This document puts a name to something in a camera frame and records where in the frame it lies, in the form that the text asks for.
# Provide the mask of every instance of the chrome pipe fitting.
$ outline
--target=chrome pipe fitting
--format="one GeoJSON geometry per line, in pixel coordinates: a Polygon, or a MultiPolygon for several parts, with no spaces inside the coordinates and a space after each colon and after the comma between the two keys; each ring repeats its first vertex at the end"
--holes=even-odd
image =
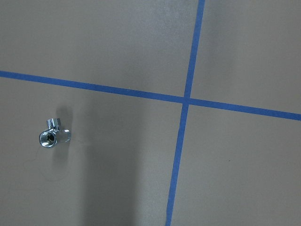
{"type": "Polygon", "coordinates": [[[58,143],[69,142],[71,140],[71,132],[67,129],[60,129],[60,119],[48,119],[48,129],[41,132],[39,140],[43,147],[51,148],[58,143]]]}

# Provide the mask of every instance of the blue painter's tape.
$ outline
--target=blue painter's tape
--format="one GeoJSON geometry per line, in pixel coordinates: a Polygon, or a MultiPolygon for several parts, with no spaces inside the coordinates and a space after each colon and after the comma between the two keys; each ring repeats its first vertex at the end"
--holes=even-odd
{"type": "Polygon", "coordinates": [[[48,78],[48,77],[28,75],[28,74],[0,71],[0,77],[18,79],[18,80],[24,80],[24,81],[34,81],[34,82],[40,82],[40,83],[46,83],[46,84],[52,84],[52,85],[58,85],[58,86],[73,87],[73,88],[78,88],[78,89],[88,89],[88,90],[93,90],[93,91],[121,94],[121,95],[132,96],[132,97],[142,97],[142,98],[148,98],[148,99],[154,99],[154,100],[163,100],[163,101],[175,102],[175,103],[183,102],[183,97],[177,97],[177,96],[172,96],[172,95],[144,92],[144,91],[138,91],[138,90],[132,90],[132,89],[123,89],[123,88],[110,87],[110,86],[95,85],[95,84],[78,82],[78,81],[54,79],[54,78],[48,78]]]}
{"type": "Polygon", "coordinates": [[[202,107],[223,109],[228,111],[245,112],[250,114],[259,114],[259,115],[266,115],[271,117],[301,121],[301,114],[290,113],[290,112],[281,112],[281,111],[275,111],[275,110],[269,110],[269,109],[263,109],[257,107],[233,105],[233,104],[220,103],[220,102],[208,101],[208,100],[198,100],[198,99],[189,99],[189,104],[202,106],[202,107]]]}
{"type": "Polygon", "coordinates": [[[173,171],[172,171],[170,187],[169,187],[165,226],[171,225],[172,216],[173,216],[174,199],[175,199],[175,193],[176,193],[177,182],[178,182],[178,174],[179,174],[180,161],[181,161],[181,155],[182,155],[182,147],[183,147],[183,141],[184,141],[186,120],[187,120],[187,114],[188,114],[188,108],[189,108],[188,100],[190,98],[191,89],[192,89],[194,68],[195,68],[197,52],[198,52],[198,41],[199,41],[200,34],[201,34],[204,4],[205,4],[205,0],[198,1],[197,16],[196,16],[196,22],[195,22],[195,26],[194,26],[190,59],[189,59],[185,92],[184,92],[184,101],[183,101],[183,105],[182,105],[180,126],[179,126],[177,144],[176,144],[175,153],[174,153],[173,171]]]}
{"type": "Polygon", "coordinates": [[[215,102],[209,100],[184,98],[184,97],[177,97],[177,96],[171,96],[171,95],[165,95],[159,93],[150,93],[150,92],[144,92],[144,91],[138,91],[132,89],[122,89],[122,88],[116,88],[110,86],[102,86],[102,85],[95,85],[90,83],[53,79],[48,77],[5,72],[5,71],[0,71],[0,77],[18,79],[24,81],[40,82],[45,84],[66,86],[66,87],[72,87],[78,89],[88,89],[88,90],[99,91],[99,92],[120,94],[120,95],[132,96],[132,97],[141,97],[141,98],[154,99],[154,100],[162,100],[162,101],[175,102],[175,103],[188,103],[190,105],[195,105],[195,106],[210,107],[210,108],[217,108],[217,109],[223,109],[228,111],[259,114],[259,115],[266,115],[271,117],[301,121],[301,114],[281,112],[281,111],[269,110],[264,108],[227,104],[227,103],[221,103],[221,102],[215,102]]]}
{"type": "Polygon", "coordinates": [[[167,201],[166,223],[165,223],[166,226],[171,225],[171,220],[172,220],[172,215],[173,215],[174,198],[175,198],[175,192],[176,192],[177,182],[178,182],[178,175],[179,175],[180,161],[181,161],[182,148],[183,148],[183,142],[184,142],[184,134],[185,134],[188,108],[189,108],[189,105],[187,103],[182,105],[180,126],[179,126],[177,144],[175,147],[175,154],[174,154],[174,165],[173,165],[173,171],[172,171],[172,175],[171,175],[169,195],[168,195],[168,201],[167,201]]]}
{"type": "Polygon", "coordinates": [[[184,97],[188,97],[188,98],[190,97],[190,94],[191,94],[194,69],[195,69],[196,60],[197,60],[198,42],[199,42],[199,38],[201,35],[204,4],[205,4],[205,0],[198,1],[197,17],[196,17],[196,23],[194,26],[191,52],[190,52],[189,65],[188,65],[187,78],[186,78],[186,86],[185,86],[185,92],[184,92],[184,97]]]}

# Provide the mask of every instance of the gray surface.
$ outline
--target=gray surface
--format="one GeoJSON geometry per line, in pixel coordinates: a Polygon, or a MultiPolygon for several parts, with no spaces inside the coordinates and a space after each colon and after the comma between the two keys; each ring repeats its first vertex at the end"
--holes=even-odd
{"type": "Polygon", "coordinates": [[[1,1],[0,70],[182,96],[197,3],[1,1]]]}
{"type": "Polygon", "coordinates": [[[299,226],[299,121],[191,106],[173,225],[299,226]]]}
{"type": "Polygon", "coordinates": [[[4,78],[0,87],[0,225],[164,225],[180,104],[4,78]],[[40,147],[57,116],[70,145],[40,147]]]}
{"type": "Polygon", "coordinates": [[[301,1],[208,0],[192,97],[301,113],[301,1]]]}
{"type": "MultiPolygon", "coordinates": [[[[301,113],[299,1],[206,0],[192,97],[301,113]]],[[[0,70],[183,95],[197,0],[1,1],[0,70]]],[[[0,78],[0,225],[164,225],[181,105],[0,78]],[[61,117],[70,144],[39,146],[61,117]]],[[[300,122],[191,106],[173,225],[299,226],[300,122]]]]}

